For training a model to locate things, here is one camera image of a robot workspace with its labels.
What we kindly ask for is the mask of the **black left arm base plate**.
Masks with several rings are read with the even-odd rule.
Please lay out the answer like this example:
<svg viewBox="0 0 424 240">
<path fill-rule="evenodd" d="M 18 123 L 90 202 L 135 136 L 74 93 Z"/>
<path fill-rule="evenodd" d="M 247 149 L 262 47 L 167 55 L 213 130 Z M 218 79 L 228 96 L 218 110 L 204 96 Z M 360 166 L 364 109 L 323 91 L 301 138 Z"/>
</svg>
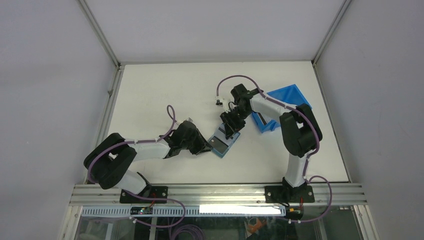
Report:
<svg viewBox="0 0 424 240">
<path fill-rule="evenodd" d="M 168 186 L 159 186 L 153 185 L 148 190 L 142 191 L 138 196 L 143 198 L 155 199 L 155 204 L 166 204 L 167 200 L 158 200 L 158 199 L 167 199 L 168 198 Z M 121 195 L 119 198 L 121 204 L 151 204 L 153 200 L 140 199 L 129 194 L 125 190 L 121 190 Z"/>
</svg>

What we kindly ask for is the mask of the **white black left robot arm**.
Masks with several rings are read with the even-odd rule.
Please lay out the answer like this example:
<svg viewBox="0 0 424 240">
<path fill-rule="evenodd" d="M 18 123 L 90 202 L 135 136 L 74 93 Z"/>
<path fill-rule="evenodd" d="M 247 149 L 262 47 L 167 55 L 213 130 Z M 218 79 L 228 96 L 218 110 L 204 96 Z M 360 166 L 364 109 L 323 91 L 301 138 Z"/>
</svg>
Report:
<svg viewBox="0 0 424 240">
<path fill-rule="evenodd" d="M 185 120 L 158 139 L 134 141 L 112 133 L 88 154 L 83 165 L 90 182 L 104 190 L 120 188 L 131 193 L 138 203 L 145 203 L 151 196 L 152 185 L 140 172 L 130 170 L 133 162 L 168 159 L 181 151 L 197 156 L 212 149 L 196 125 Z"/>
</svg>

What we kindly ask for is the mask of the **aluminium frame post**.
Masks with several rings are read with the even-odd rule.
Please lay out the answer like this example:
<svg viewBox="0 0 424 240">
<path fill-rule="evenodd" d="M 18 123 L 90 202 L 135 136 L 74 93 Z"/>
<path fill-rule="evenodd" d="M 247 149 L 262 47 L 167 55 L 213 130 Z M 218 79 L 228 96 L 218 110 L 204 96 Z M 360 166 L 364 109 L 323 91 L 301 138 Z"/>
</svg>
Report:
<svg viewBox="0 0 424 240">
<path fill-rule="evenodd" d="M 344 15 L 348 11 L 352 0 L 343 0 L 340 8 L 338 9 L 334 19 L 332 20 L 330 27 L 328 28 L 326 34 L 324 35 L 323 40 L 321 41 L 318 50 L 316 51 L 314 57 L 311 60 L 312 66 L 315 68 L 318 65 L 318 62 L 325 51 L 327 45 L 329 44 L 331 38 L 333 37 L 335 31 L 337 30 L 339 24 L 341 23 Z"/>
<path fill-rule="evenodd" d="M 105 50 L 106 54 L 108 55 L 109 59 L 111 60 L 111 62 L 113 63 L 113 65 L 116 68 L 120 67 L 120 61 L 118 60 L 118 58 L 116 57 L 116 54 L 114 53 L 109 41 L 107 40 L 100 24 L 98 23 L 98 21 L 96 20 L 96 17 L 93 13 L 93 11 L 91 10 L 88 2 L 86 0 L 76 0 L 76 2 L 78 3 L 82 13 L 84 14 L 84 16 L 86 17 L 89 25 L 91 26 L 94 34 L 96 35 L 98 41 L 100 42 L 100 45 L 103 47 L 103 49 Z"/>
</svg>

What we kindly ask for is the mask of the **blue plastic bin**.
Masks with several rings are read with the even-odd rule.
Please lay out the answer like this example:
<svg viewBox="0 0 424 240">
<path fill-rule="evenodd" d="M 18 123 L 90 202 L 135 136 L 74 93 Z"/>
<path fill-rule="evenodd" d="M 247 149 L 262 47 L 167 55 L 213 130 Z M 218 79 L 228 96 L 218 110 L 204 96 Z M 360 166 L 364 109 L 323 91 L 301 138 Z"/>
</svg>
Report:
<svg viewBox="0 0 424 240">
<path fill-rule="evenodd" d="M 261 133 L 279 128 L 279 117 L 283 113 L 290 112 L 296 106 L 310 104 L 296 84 L 269 91 L 266 97 L 256 94 L 249 103 L 253 120 Z"/>
</svg>

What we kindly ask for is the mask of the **silver credit card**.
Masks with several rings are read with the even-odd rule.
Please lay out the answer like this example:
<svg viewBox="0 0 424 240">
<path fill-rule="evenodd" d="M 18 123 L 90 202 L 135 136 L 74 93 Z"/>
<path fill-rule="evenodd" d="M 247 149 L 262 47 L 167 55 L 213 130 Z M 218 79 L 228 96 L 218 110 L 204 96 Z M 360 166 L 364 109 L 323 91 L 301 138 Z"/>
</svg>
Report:
<svg viewBox="0 0 424 240">
<path fill-rule="evenodd" d="M 217 136 L 213 136 L 210 140 L 210 144 L 220 154 L 224 154 L 228 148 L 228 145 L 220 140 Z"/>
</svg>

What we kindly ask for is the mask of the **small green circuit board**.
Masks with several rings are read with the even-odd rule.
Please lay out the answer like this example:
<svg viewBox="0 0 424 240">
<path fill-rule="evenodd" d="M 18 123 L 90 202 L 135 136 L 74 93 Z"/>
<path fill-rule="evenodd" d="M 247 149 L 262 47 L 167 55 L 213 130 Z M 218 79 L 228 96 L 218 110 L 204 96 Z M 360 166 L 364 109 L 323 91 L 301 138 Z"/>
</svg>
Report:
<svg viewBox="0 0 424 240">
<path fill-rule="evenodd" d="M 152 215 L 153 208 L 149 206 L 135 206 L 130 209 L 131 215 Z"/>
</svg>

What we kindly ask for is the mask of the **aluminium front frame rail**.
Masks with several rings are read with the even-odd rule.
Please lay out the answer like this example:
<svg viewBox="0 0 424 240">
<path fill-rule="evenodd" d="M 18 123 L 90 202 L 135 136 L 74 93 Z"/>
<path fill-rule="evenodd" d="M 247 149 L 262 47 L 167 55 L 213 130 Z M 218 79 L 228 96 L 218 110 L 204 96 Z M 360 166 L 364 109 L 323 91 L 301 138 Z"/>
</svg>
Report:
<svg viewBox="0 0 424 240">
<path fill-rule="evenodd" d="M 266 206 L 281 195 L 281 185 L 264 184 L 166 184 L 167 190 L 157 192 L 182 202 L 185 206 L 245 205 Z M 129 205 L 131 196 L 119 188 L 102 189 L 97 184 L 77 184 L 71 194 L 70 206 Z M 360 183 L 312 183 L 306 193 L 290 200 L 291 206 L 353 206 L 367 205 Z"/>
</svg>

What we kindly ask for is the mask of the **aluminium left frame post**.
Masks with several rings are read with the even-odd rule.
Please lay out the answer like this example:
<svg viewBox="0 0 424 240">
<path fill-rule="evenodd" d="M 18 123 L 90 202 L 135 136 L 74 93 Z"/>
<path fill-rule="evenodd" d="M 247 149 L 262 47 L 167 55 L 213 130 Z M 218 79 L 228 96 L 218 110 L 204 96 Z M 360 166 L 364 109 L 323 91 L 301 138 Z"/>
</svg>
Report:
<svg viewBox="0 0 424 240">
<path fill-rule="evenodd" d="M 109 59 L 111 60 L 111 62 L 113 63 L 113 65 L 116 68 L 120 67 L 120 61 L 118 60 L 118 58 L 116 57 L 116 54 L 114 53 L 109 41 L 107 40 L 100 24 L 98 23 L 98 21 L 96 20 L 96 17 L 93 13 L 93 11 L 91 10 L 88 2 L 86 0 L 76 0 L 76 2 L 78 3 L 82 13 L 84 14 L 84 16 L 86 17 L 89 25 L 91 26 L 94 34 L 96 35 L 98 41 L 100 42 L 100 45 L 103 47 L 103 49 L 105 50 L 106 54 L 108 55 Z"/>
</svg>

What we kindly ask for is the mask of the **orange object under table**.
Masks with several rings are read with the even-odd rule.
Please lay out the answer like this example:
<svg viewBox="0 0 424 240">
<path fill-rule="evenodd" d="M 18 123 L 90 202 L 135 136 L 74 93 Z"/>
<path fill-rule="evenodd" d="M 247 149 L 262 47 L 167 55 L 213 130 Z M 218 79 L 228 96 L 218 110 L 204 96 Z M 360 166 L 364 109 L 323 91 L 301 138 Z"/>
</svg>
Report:
<svg viewBox="0 0 424 240">
<path fill-rule="evenodd" d="M 267 225 L 267 221 L 265 219 L 261 219 L 258 217 L 249 218 L 245 222 L 245 228 L 249 234 L 255 234 L 266 225 Z"/>
</svg>

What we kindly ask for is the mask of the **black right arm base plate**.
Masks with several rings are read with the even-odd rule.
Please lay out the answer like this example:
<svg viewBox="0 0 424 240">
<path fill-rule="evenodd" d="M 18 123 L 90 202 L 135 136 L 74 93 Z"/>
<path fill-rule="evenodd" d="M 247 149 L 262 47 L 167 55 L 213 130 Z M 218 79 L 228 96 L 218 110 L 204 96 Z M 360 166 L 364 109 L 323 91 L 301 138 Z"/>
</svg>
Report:
<svg viewBox="0 0 424 240">
<path fill-rule="evenodd" d="M 313 188 L 310 185 L 290 188 L 282 185 L 267 185 L 264 187 L 264 196 L 266 203 L 288 203 L 300 204 L 314 203 L 315 196 Z"/>
</svg>

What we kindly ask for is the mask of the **aluminium right frame post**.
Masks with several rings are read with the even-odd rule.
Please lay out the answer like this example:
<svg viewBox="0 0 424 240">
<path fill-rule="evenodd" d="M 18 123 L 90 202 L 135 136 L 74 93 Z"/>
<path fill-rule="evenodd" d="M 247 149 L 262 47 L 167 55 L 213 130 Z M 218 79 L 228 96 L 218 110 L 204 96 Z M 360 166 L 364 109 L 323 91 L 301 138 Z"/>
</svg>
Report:
<svg viewBox="0 0 424 240">
<path fill-rule="evenodd" d="M 340 8 L 338 9 L 334 19 L 332 20 L 330 27 L 328 28 L 326 34 L 324 35 L 323 40 L 321 41 L 318 50 L 316 51 L 314 57 L 311 60 L 312 66 L 315 68 L 318 65 L 318 62 L 325 51 L 327 45 L 329 44 L 331 38 L 333 37 L 335 31 L 337 30 L 339 24 L 341 23 L 344 15 L 348 11 L 352 0 L 343 0 Z"/>
</svg>

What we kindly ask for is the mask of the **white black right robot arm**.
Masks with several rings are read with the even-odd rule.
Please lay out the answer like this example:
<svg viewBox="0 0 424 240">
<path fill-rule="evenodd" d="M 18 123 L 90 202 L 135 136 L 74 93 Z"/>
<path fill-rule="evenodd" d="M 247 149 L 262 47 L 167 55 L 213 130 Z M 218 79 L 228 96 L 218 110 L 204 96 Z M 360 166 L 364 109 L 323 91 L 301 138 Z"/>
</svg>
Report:
<svg viewBox="0 0 424 240">
<path fill-rule="evenodd" d="M 229 139 L 245 127 L 245 119 L 259 113 L 279 122 L 283 144 L 289 153 L 288 166 L 282 178 L 282 196 L 296 202 L 307 186 L 306 171 L 309 158 L 318 152 L 322 132 L 311 107 L 304 103 L 291 106 L 255 88 L 248 90 L 243 84 L 231 90 L 234 108 L 225 110 L 220 118 Z"/>
</svg>

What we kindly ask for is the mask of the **teal leather card holder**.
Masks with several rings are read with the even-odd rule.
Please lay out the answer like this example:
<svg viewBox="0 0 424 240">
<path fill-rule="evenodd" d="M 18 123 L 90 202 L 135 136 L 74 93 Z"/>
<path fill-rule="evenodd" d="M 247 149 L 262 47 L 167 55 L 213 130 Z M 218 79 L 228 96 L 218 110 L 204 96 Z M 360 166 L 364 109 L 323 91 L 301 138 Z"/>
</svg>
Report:
<svg viewBox="0 0 424 240">
<path fill-rule="evenodd" d="M 230 148 L 233 146 L 233 144 L 237 141 L 237 139 L 239 138 L 241 134 L 239 132 L 235 133 L 231 138 L 226 139 L 225 138 L 225 127 L 224 124 L 222 123 L 213 133 L 213 135 L 208 139 L 208 143 L 210 144 L 211 138 L 216 136 L 218 137 L 220 140 L 222 140 L 224 143 L 226 143 L 228 145 L 227 150 L 225 151 L 224 154 L 220 154 L 219 152 L 217 152 L 214 148 L 211 150 L 214 154 L 216 154 L 219 158 L 223 158 L 228 151 L 230 150 Z"/>
</svg>

